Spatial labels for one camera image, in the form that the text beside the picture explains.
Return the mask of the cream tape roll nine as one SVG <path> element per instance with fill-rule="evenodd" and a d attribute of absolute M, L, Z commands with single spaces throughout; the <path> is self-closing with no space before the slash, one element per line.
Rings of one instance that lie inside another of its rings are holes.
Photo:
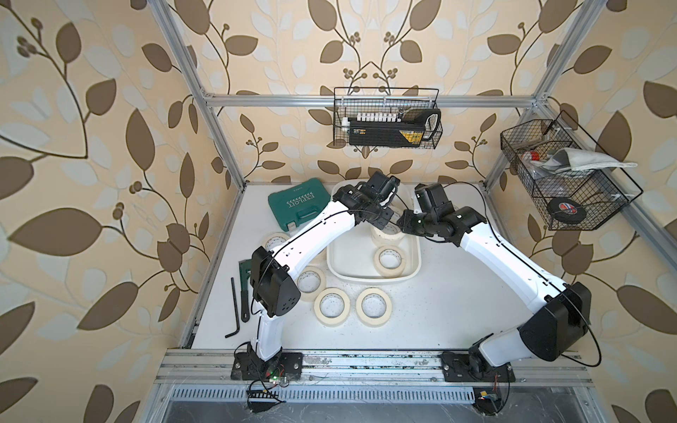
<path fill-rule="evenodd" d="M 383 229 L 371 228 L 371 239 L 377 246 L 398 246 L 405 234 L 395 224 L 388 223 Z"/>

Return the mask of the cream tape roll two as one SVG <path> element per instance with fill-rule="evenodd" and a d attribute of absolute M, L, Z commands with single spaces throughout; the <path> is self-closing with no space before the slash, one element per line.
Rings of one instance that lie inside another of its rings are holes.
<path fill-rule="evenodd" d="M 405 253 L 395 246 L 382 246 L 374 255 L 375 269 L 383 278 L 401 277 L 406 265 Z"/>

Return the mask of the cream tape roll one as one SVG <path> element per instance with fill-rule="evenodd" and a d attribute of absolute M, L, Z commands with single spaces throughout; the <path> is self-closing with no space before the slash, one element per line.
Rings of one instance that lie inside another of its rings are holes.
<path fill-rule="evenodd" d="M 357 298 L 356 312 L 366 326 L 384 326 L 391 319 L 392 311 L 391 298 L 381 289 L 367 288 Z"/>

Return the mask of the cream tape roll four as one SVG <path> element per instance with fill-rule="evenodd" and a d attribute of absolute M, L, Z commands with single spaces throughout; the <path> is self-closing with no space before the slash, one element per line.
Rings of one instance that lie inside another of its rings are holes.
<path fill-rule="evenodd" d="M 326 276 L 323 270 L 307 266 L 296 279 L 302 301 L 314 301 L 326 289 Z"/>

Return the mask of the cream tape roll seven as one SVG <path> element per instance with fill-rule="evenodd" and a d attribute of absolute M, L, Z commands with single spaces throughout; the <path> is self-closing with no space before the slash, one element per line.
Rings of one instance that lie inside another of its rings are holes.
<path fill-rule="evenodd" d="M 351 301 L 346 292 L 327 288 L 314 301 L 314 312 L 320 324 L 335 327 L 344 324 L 350 313 Z"/>

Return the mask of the cream tape roll three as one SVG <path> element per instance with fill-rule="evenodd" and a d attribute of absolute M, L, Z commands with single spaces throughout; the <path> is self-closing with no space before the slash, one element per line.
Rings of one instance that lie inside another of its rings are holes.
<path fill-rule="evenodd" d="M 272 233 L 268 234 L 263 242 L 262 246 L 271 252 L 276 252 L 281 246 L 283 246 L 288 240 L 290 239 L 290 236 L 286 233 Z"/>

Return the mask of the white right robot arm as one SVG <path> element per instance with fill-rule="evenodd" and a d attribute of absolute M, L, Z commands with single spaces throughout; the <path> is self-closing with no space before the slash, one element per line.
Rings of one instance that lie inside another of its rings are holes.
<path fill-rule="evenodd" d="M 471 207 L 445 216 L 406 210 L 397 226 L 405 234 L 452 243 L 479 259 L 525 303 L 532 316 L 523 324 L 477 341 L 468 353 L 498 368 L 527 358 L 555 361 L 591 334 L 592 293 L 545 271 L 498 235 Z"/>

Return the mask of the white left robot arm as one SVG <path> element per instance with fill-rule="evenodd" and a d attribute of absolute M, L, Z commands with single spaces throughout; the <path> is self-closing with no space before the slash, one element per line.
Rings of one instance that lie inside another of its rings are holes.
<path fill-rule="evenodd" d="M 276 249 L 261 246 L 251 257 L 252 304 L 261 308 L 251 350 L 262 362 L 282 351 L 284 315 L 301 299 L 295 280 L 319 253 L 342 234 L 366 222 L 382 229 L 391 220 L 391 202 L 400 179 L 377 173 L 366 182 L 340 187 L 303 231 Z"/>

